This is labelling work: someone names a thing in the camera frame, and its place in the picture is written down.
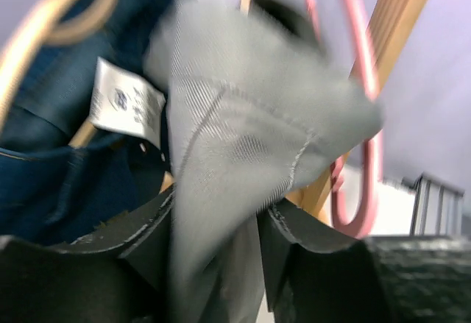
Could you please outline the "grey pleated skirt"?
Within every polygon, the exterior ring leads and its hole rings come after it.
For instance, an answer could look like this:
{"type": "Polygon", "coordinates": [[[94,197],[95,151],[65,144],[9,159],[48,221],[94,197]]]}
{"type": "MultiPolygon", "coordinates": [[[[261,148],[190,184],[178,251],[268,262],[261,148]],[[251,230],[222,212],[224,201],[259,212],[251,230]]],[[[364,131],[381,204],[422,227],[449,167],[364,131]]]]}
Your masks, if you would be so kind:
{"type": "Polygon", "coordinates": [[[168,95],[170,319],[251,322],[263,294],[255,215],[354,147],[339,148],[329,101],[361,87],[330,66],[289,0],[252,0],[248,13],[174,0],[144,70],[168,95]]]}

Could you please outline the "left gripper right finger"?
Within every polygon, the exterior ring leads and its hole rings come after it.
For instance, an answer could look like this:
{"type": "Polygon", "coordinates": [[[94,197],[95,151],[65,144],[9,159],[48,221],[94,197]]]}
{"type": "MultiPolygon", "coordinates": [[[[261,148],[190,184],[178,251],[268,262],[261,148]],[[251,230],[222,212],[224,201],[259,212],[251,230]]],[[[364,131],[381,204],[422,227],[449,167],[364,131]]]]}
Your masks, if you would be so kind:
{"type": "Polygon", "coordinates": [[[294,205],[258,215],[268,309],[277,322],[468,322],[470,240],[354,239],[294,205]]]}

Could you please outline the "pink plastic hanger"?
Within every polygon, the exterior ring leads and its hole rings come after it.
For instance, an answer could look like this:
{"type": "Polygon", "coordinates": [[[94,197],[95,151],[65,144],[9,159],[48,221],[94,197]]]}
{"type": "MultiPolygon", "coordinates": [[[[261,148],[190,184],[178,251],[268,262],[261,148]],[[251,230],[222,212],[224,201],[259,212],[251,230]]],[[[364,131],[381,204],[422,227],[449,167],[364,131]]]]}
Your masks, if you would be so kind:
{"type": "Polygon", "coordinates": [[[344,4],[362,87],[336,89],[336,97],[329,101],[329,108],[340,113],[332,118],[341,135],[339,148],[346,150],[361,142],[364,155],[361,199],[352,219],[348,217],[341,189],[344,159],[339,157],[331,165],[331,220],[333,228],[339,232],[352,238],[363,238],[370,233],[376,219],[378,184],[382,180],[382,116],[375,101],[380,86],[363,0],[344,0],[344,4]]]}

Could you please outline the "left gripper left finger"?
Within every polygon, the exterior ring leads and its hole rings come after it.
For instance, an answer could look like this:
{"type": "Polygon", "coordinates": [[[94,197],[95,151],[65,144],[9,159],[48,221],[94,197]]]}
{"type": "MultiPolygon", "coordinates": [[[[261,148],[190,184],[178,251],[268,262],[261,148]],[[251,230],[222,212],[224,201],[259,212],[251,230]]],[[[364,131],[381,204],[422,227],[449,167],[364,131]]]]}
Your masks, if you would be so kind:
{"type": "Polygon", "coordinates": [[[165,322],[172,188],[72,244],[1,237],[2,322],[165,322]]]}

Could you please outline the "beige hanger front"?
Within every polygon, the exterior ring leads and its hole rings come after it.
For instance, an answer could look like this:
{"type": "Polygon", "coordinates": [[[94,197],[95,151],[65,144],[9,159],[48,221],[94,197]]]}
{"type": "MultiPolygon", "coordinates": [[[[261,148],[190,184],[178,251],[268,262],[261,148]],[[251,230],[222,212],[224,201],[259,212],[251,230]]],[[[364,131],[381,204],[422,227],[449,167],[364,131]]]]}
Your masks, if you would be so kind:
{"type": "MultiPolygon", "coordinates": [[[[240,11],[247,13],[249,11],[251,0],[240,0],[240,11]]],[[[77,133],[71,139],[69,145],[74,148],[80,148],[86,146],[92,137],[96,133],[96,128],[89,121],[89,118],[86,118],[77,133]]],[[[160,192],[163,193],[167,188],[173,184],[174,180],[170,173],[166,172],[163,178],[163,182],[160,188],[160,192]]]]}

